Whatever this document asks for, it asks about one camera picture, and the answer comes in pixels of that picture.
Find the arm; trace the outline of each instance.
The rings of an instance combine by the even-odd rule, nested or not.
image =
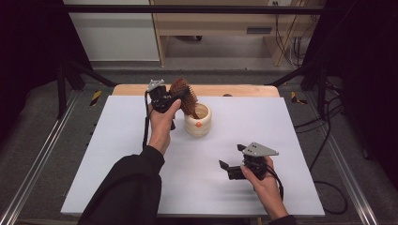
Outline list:
[[[265,157],[265,159],[267,165],[273,168],[272,159],[270,157]],[[277,182],[272,175],[266,174],[266,178],[260,181],[253,174],[253,172],[245,166],[241,166],[241,170],[246,179],[252,183],[254,190],[257,193],[258,199],[269,214],[271,218],[271,222],[269,223],[270,225],[296,224],[296,220],[293,218],[293,216],[289,216],[286,208],[283,205]]]
[[[180,100],[166,113],[152,112],[151,138],[140,155],[121,158],[85,208],[79,224],[154,224],[161,199],[163,155]]]

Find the table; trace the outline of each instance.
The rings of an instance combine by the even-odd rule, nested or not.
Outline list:
[[[113,164],[131,152],[141,152],[145,107],[144,97],[140,96],[146,87],[147,84],[122,84],[108,98],[61,213],[79,216]],[[212,109],[212,129],[205,137],[193,138],[183,129],[183,114],[176,114],[176,129],[171,133],[172,143],[161,169],[160,217],[263,216],[266,212],[251,184],[228,180],[218,162],[220,159],[231,166],[241,164],[243,157],[237,144],[251,142],[280,152],[273,160],[283,182],[284,204],[289,213],[302,217],[325,215],[284,99],[275,87],[191,87],[199,101]],[[233,97],[221,97],[223,94]],[[251,108],[258,118],[229,113],[250,112]]]

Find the wall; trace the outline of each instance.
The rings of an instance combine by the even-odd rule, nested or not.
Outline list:
[[[149,5],[147,0],[64,0],[81,5]],[[70,13],[90,61],[159,61],[150,14]]]

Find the black cable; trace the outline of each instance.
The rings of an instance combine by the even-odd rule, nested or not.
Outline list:
[[[275,179],[276,179],[276,181],[278,182],[278,184],[279,184],[279,194],[281,195],[281,199],[282,199],[282,201],[283,201],[283,195],[284,195],[284,193],[283,193],[283,185],[282,185],[282,182],[281,182],[281,180],[279,179],[279,177],[278,177],[278,175],[276,174],[276,172],[275,172],[275,170],[272,168],[272,167],[270,167],[269,165],[267,165],[267,172],[268,173],[270,173]]]
[[[320,156],[322,150],[324,149],[324,146],[325,146],[325,144],[326,144],[326,142],[327,142],[327,140],[328,140],[328,138],[329,138],[329,135],[330,135],[331,125],[330,125],[329,106],[330,106],[331,102],[333,102],[335,99],[339,99],[339,98],[340,98],[340,96],[334,97],[334,98],[332,98],[332,99],[329,101],[329,103],[328,103],[328,106],[327,106],[327,112],[328,112],[328,113],[326,114],[326,116],[327,116],[327,123],[328,123],[329,129],[328,129],[328,132],[327,132],[327,134],[326,134],[326,137],[325,137],[324,141],[322,142],[322,144],[321,144],[321,146],[320,146],[320,148],[319,148],[319,150],[318,150],[318,152],[317,152],[317,154],[316,154],[316,156],[315,156],[315,159],[314,159],[313,163],[312,163],[311,166],[310,166],[310,172],[313,170],[314,164],[315,164],[316,161],[318,160],[318,158],[319,158],[319,156]],[[335,188],[337,191],[339,191],[339,193],[340,193],[341,196],[343,197],[343,200],[344,200],[344,209],[343,209],[343,210],[341,210],[341,211],[331,211],[331,210],[329,210],[329,209],[323,207],[323,209],[324,209],[326,212],[328,212],[328,213],[330,213],[330,214],[333,214],[333,215],[342,215],[342,214],[344,214],[344,213],[348,210],[348,200],[347,200],[347,198],[345,197],[345,195],[343,194],[343,192],[342,192],[338,187],[334,186],[334,185],[331,184],[331,183],[325,182],[325,181],[314,181],[314,183],[315,183],[315,184],[324,184],[324,185],[331,186],[331,187]]]
[[[338,112],[336,112],[336,113],[333,113],[333,112],[334,112],[337,108],[339,108],[339,107],[341,107],[341,106],[343,106],[343,105],[340,104],[340,105],[334,107],[333,109],[331,109],[330,112],[327,112],[327,113],[330,113],[332,116],[334,116],[334,115],[336,115]],[[322,119],[322,117],[317,116],[316,118],[314,118],[314,119],[312,119],[312,120],[310,120],[310,121],[308,121],[308,122],[306,122],[306,123],[304,123],[304,124],[295,125],[294,128],[297,129],[297,128],[305,127],[305,126],[308,126],[308,125],[310,125],[310,124],[312,124],[312,123],[314,123],[314,122],[316,122],[316,121],[319,121],[319,120],[321,120],[321,119]]]
[[[334,185],[331,184],[331,183],[325,182],[325,181],[314,181],[314,183],[315,183],[315,184],[327,185],[327,186],[330,186],[330,187],[336,189],[336,190],[340,193],[340,195],[342,196],[342,198],[343,198],[343,200],[344,200],[344,208],[343,208],[342,210],[340,210],[340,211],[331,211],[331,210],[329,210],[329,209],[323,207],[323,209],[324,209],[326,212],[328,212],[328,213],[330,213],[330,214],[333,214],[333,215],[342,215],[342,214],[344,214],[344,213],[348,210],[348,199],[346,198],[346,196],[343,194],[343,192],[342,192],[338,187],[334,186]]]
[[[332,102],[333,100],[335,100],[335,99],[338,99],[338,98],[340,98],[340,97],[334,97],[334,98],[332,98],[332,99],[329,101],[328,106],[327,106],[327,112],[329,111],[329,106],[330,106],[331,102]],[[327,117],[327,123],[328,123],[328,127],[329,127],[329,128],[328,128],[328,131],[327,131],[327,134],[326,134],[326,136],[325,136],[324,141],[322,142],[321,146],[319,147],[318,152],[316,153],[316,156],[315,156],[315,159],[314,159],[313,163],[311,163],[310,171],[313,169],[314,164],[316,163],[316,161],[318,160],[319,156],[321,155],[321,153],[322,153],[322,151],[323,151],[323,149],[324,149],[324,146],[325,146],[325,144],[326,144],[326,141],[328,140],[329,135],[330,135],[331,125],[330,125],[330,115],[329,115],[329,113],[326,113],[326,117]]]
[[[146,146],[147,141],[148,141],[149,118],[150,118],[150,114],[152,113],[152,111],[149,112],[147,95],[148,95],[148,92],[145,91],[144,99],[145,99],[146,117],[145,117],[145,126],[144,126],[143,148]]]

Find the black curtain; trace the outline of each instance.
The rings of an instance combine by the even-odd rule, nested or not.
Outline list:
[[[329,5],[338,2],[328,1]],[[321,55],[328,76],[340,77],[344,82],[344,108],[365,152],[379,161],[398,188],[397,8],[398,1],[356,1]],[[307,61],[313,59],[338,21],[321,18]]]
[[[27,93],[55,81],[63,61],[71,58],[92,69],[69,14],[45,10],[42,3],[63,1],[5,0],[0,7],[0,142],[23,109]]]

